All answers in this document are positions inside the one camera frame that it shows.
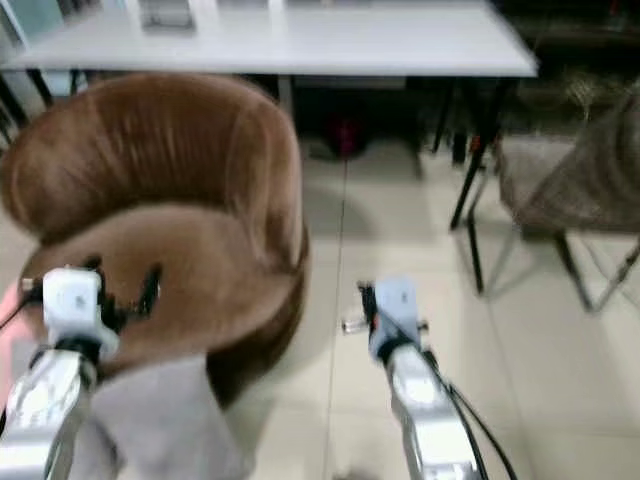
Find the long white table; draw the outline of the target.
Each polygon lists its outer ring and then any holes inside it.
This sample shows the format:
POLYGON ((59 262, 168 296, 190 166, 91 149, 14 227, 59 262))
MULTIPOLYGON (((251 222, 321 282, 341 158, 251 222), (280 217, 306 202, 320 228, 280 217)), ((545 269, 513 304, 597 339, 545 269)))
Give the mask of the long white table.
POLYGON ((456 79, 475 99, 472 123, 485 145, 513 84, 538 76, 538 60, 489 0, 183 0, 166 26, 140 0, 99 6, 20 47, 3 64, 22 70, 50 100, 46 70, 173 70, 296 76, 456 79))

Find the pink pillow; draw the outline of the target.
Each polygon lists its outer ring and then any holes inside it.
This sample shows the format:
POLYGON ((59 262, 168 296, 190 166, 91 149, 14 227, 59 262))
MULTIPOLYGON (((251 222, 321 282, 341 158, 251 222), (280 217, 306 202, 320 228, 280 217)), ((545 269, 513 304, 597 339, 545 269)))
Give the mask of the pink pillow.
POLYGON ((12 315, 20 302, 19 283, 15 282, 5 289, 3 301, 0 303, 0 401, 4 404, 13 383, 13 343, 15 338, 26 334, 26 326, 22 320, 13 323, 12 315))

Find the empty plaid metal chair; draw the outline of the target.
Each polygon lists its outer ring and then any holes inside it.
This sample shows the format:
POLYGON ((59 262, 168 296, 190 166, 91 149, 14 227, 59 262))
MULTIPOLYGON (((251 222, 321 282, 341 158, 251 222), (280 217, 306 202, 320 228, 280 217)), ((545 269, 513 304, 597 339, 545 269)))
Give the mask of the empty plaid metal chair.
POLYGON ((512 134, 495 143, 500 204, 520 230, 547 234, 590 314, 602 311, 640 261, 640 92, 626 93, 575 137, 512 134), (568 246, 568 233, 634 238, 599 296, 568 246))

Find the grey pillow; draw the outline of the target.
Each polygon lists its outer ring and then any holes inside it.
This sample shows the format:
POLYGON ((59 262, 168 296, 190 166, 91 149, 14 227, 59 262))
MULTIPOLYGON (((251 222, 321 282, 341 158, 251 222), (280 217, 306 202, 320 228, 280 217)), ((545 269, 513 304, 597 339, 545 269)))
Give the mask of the grey pillow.
POLYGON ((201 375, 201 358, 180 358, 96 387, 82 355, 37 353, 6 402, 0 480, 250 479, 201 375))

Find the brown velvet round sofa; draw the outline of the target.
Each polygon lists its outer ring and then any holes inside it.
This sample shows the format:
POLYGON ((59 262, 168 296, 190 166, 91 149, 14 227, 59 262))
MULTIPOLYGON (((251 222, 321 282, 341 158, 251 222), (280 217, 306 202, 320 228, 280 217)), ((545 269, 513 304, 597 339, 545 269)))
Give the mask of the brown velvet round sofa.
POLYGON ((154 311, 120 334, 105 378, 188 355, 220 406, 287 352, 311 270, 294 123, 236 77, 138 73, 97 82, 20 129, 3 206, 35 242, 20 275, 99 257, 124 300, 160 270, 154 311))

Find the red round object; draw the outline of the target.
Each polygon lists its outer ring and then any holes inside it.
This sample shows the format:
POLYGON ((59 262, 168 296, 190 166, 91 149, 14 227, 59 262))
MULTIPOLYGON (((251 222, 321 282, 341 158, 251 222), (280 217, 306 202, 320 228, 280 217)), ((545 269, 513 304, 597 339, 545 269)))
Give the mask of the red round object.
POLYGON ((335 156, 355 157, 369 147, 370 134, 358 118, 330 116, 324 123, 323 141, 335 156))

